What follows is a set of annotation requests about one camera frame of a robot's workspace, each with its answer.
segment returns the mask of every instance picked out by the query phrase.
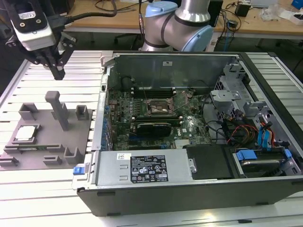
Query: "white sticker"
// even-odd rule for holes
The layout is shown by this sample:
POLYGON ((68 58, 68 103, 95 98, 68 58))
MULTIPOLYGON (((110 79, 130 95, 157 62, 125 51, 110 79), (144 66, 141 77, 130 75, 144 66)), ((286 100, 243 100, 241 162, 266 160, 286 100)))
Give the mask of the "white sticker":
POLYGON ((167 174, 159 174, 159 177, 167 177, 167 174))
POLYGON ((34 18, 36 17, 36 12, 35 11, 30 11, 30 12, 26 12, 26 13, 19 13, 19 17, 22 20, 27 20, 30 18, 34 18))
POLYGON ((37 148, 19 148, 18 150, 37 150, 37 148))
POLYGON ((117 153, 117 160, 131 160, 131 153, 117 153))
POLYGON ((172 61, 164 61, 163 66, 172 66, 172 61))

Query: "gray 3d printed holder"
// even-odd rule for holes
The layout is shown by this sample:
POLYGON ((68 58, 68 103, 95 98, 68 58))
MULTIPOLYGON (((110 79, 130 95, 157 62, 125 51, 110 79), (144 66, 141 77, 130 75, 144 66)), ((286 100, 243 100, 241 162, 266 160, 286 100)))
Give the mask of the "gray 3d printed holder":
POLYGON ((73 168, 83 162, 92 110, 85 105, 67 110, 59 97, 58 91, 45 95, 53 111, 23 103, 21 119, 0 157, 0 170, 73 168))

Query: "blue tab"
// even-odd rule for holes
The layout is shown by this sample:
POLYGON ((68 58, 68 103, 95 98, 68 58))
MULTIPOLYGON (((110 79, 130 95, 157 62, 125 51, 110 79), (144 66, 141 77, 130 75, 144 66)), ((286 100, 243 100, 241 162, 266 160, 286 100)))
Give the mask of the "blue tab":
POLYGON ((284 152, 285 152, 285 155, 286 155, 287 158, 291 158, 292 157, 292 153, 290 152, 289 149, 285 149, 284 152))
POLYGON ((268 147, 268 138, 269 138, 269 131, 266 130, 265 135, 264 135, 264 139, 263 139, 263 148, 267 148, 268 147))
POLYGON ((85 167, 76 166, 73 170, 74 175, 84 175, 85 174, 85 167))
POLYGON ((263 127, 260 128, 259 134, 258 134, 258 145, 261 146, 262 144, 262 134, 263 134, 263 127))
POLYGON ((248 160, 248 159, 257 159, 254 150, 239 150, 236 153, 236 155, 239 161, 248 160))

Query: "cable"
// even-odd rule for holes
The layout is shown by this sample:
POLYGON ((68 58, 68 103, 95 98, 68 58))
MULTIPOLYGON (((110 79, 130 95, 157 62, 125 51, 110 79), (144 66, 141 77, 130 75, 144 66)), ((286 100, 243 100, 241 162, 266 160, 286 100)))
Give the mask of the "cable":
POLYGON ((0 21, 9 29, 11 30, 11 28, 0 18, 0 21))
MULTIPOLYGON (((103 6, 102 6, 102 7, 98 6, 98 4, 99 4, 100 2, 103 2, 103 3, 104 3, 104 0, 97 1, 96 4, 95 4, 95 7, 96 7, 96 8, 98 8, 98 9, 100 9, 100 10, 107 11, 107 12, 113 11, 112 9, 105 9, 105 8, 103 8, 103 6)), ((139 5, 139 3, 133 4, 133 5, 130 5, 130 6, 126 6, 126 7, 120 8, 120 9, 117 9, 117 11, 118 11, 118 12, 121 12, 121 11, 124 11, 125 9, 128 9, 128 8, 133 7, 133 6, 136 6, 136 5, 139 5)))
POLYGON ((225 40, 225 45, 224 45, 224 49, 223 51, 225 52, 226 51, 226 47, 227 47, 227 40, 228 40, 228 33, 229 33, 229 25, 228 25, 228 20, 227 20, 227 35, 226 35, 226 40, 225 40))
POLYGON ((239 1, 234 1, 234 2, 227 4, 225 8, 230 9, 231 7, 237 6, 238 4, 239 4, 239 1))
POLYGON ((301 58, 298 63, 295 65, 294 69, 293 69, 293 73, 294 71, 297 69, 297 67, 300 65, 300 63, 303 61, 303 58, 301 58))
POLYGON ((142 12, 141 12, 141 7, 142 7, 142 0, 139 0, 139 29, 140 29, 140 34, 142 37, 142 40, 145 40, 144 36, 144 19, 142 16, 142 12))
POLYGON ((67 19, 67 24, 72 23, 76 20, 80 20, 86 17, 114 17, 115 15, 117 15, 117 6, 115 3, 115 0, 111 0, 111 3, 114 7, 113 12, 112 13, 82 13, 73 17, 68 17, 67 19))

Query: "metal case panel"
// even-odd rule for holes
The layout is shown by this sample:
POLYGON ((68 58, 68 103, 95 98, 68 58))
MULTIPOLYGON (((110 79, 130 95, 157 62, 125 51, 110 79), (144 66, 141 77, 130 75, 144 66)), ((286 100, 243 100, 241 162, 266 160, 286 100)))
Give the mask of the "metal case panel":
POLYGON ((77 194, 95 216, 114 216, 267 205, 302 190, 303 182, 277 180, 121 190, 78 189, 77 194))

